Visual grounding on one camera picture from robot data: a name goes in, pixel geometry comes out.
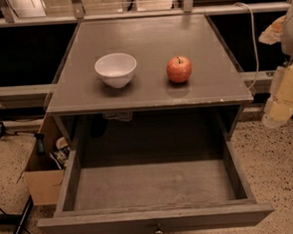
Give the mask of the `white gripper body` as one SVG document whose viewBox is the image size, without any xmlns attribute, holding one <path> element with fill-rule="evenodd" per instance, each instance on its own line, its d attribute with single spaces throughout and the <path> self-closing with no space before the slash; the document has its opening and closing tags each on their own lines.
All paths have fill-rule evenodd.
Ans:
<svg viewBox="0 0 293 234">
<path fill-rule="evenodd" d="M 282 27 L 281 49 L 293 58 L 293 13 L 288 12 Z"/>
</svg>

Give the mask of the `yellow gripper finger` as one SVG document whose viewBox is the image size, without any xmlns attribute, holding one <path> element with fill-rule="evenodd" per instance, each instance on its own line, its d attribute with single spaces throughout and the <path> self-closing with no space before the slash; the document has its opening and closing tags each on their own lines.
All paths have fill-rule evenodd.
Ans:
<svg viewBox="0 0 293 234">
<path fill-rule="evenodd" d="M 267 128 L 277 128 L 285 125 L 293 116 L 293 63 L 277 68 L 269 93 L 263 109 L 262 124 Z"/>
<path fill-rule="evenodd" d="M 281 42 L 281 36 L 282 36 L 282 28 L 283 23 L 285 21 L 286 17 L 283 15 L 277 20 L 275 20 L 273 23 L 271 23 L 262 33 L 259 37 L 259 41 L 262 44 L 267 45 L 273 45 L 276 43 Z"/>
</svg>

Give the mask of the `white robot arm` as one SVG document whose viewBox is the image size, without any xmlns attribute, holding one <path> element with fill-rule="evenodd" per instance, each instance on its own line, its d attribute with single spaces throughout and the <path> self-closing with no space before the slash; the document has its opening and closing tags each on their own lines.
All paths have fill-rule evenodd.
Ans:
<svg viewBox="0 0 293 234">
<path fill-rule="evenodd" d="M 263 109 L 262 124 L 277 128 L 293 116 L 293 0 L 286 14 L 261 33 L 259 41 L 265 45 L 279 43 L 282 53 L 292 59 L 289 65 L 279 66 L 273 74 L 269 98 Z"/>
</svg>

